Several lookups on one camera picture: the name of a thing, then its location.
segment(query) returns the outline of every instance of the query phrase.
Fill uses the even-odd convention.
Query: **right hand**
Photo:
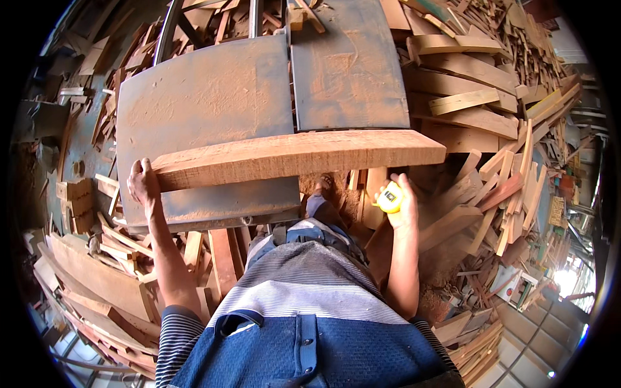
[[[161,199],[160,183],[148,158],[134,162],[127,178],[127,188],[132,199],[145,207],[145,212],[151,211]]]
[[[388,220],[392,225],[392,229],[396,232],[398,230],[408,230],[411,232],[418,231],[418,207],[416,201],[416,195],[410,186],[410,182],[407,175],[391,174],[390,178],[396,182],[401,191],[403,192],[403,201],[401,207],[396,213],[388,213]],[[389,181],[379,188],[379,192],[384,191]],[[375,194],[375,201],[378,200],[379,192]]]

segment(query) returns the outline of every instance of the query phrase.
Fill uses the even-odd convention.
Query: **blue polo shirt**
[[[307,219],[286,241],[255,244],[207,327],[165,309],[157,387],[401,387],[456,372],[426,322],[386,305],[344,233]]]

